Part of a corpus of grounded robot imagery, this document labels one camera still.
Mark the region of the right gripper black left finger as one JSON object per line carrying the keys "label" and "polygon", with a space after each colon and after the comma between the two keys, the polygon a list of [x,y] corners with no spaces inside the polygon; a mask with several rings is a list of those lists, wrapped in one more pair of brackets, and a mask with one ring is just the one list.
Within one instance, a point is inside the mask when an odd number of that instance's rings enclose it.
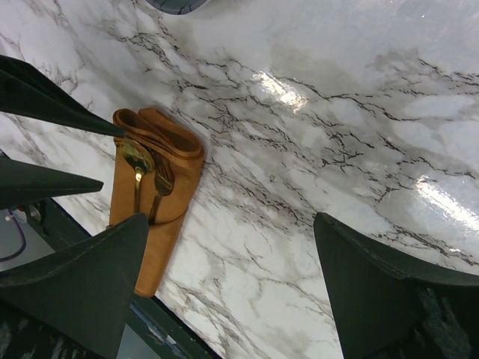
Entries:
{"label": "right gripper black left finger", "polygon": [[147,241],[136,214],[1,272],[2,358],[116,358]]}

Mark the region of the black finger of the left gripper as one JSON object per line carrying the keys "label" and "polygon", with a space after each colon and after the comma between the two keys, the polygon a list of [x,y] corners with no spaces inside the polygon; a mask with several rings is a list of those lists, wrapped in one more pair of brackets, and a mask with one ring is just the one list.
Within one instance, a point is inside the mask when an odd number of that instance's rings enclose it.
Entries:
{"label": "black finger of the left gripper", "polygon": [[49,197],[98,192],[103,182],[1,157],[1,208]]}
{"label": "black finger of the left gripper", "polygon": [[112,137],[125,131],[89,112],[32,65],[1,56],[1,111]]}

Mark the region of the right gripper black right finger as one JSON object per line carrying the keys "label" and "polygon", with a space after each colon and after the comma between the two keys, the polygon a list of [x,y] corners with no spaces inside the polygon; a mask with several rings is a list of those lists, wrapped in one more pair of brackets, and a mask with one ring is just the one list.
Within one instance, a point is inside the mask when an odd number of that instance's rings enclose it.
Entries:
{"label": "right gripper black right finger", "polygon": [[345,358],[477,358],[478,276],[319,212],[314,238]]}

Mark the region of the gold spoon with flower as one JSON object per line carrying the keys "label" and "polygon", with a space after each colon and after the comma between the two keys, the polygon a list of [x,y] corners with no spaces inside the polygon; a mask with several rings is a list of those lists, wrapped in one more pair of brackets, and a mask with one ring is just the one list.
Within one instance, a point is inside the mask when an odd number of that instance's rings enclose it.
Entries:
{"label": "gold spoon with flower", "polygon": [[150,152],[132,138],[115,139],[115,146],[126,163],[135,172],[134,213],[140,210],[141,181],[145,175],[151,174],[155,162]]}

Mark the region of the orange-brown cloth napkin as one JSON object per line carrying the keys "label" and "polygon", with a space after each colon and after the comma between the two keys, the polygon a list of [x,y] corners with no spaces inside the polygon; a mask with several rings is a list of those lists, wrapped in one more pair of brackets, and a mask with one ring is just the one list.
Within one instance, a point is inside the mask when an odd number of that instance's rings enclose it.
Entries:
{"label": "orange-brown cloth napkin", "polygon": [[118,109],[113,122],[156,160],[143,176],[138,212],[147,216],[149,233],[134,292],[155,295],[174,252],[204,164],[205,149],[191,130],[155,108]]}

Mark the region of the copper fork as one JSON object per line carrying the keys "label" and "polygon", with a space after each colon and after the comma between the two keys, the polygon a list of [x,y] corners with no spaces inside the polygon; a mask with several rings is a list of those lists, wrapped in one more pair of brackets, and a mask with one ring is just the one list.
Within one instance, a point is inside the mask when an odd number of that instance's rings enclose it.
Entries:
{"label": "copper fork", "polygon": [[167,158],[156,152],[152,152],[151,155],[155,164],[154,185],[156,193],[150,208],[149,224],[154,224],[163,197],[169,196],[174,189],[174,174]]}

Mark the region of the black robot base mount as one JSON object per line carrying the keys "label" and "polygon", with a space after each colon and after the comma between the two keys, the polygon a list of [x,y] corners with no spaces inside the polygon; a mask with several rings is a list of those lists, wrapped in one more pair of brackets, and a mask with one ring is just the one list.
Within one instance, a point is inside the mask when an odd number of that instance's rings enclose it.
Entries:
{"label": "black robot base mount", "polygon": [[126,326],[160,358],[217,358],[160,300],[134,294],[143,221],[100,240],[52,199],[30,205],[27,221],[54,251],[34,285],[41,321],[104,358],[117,355]]}

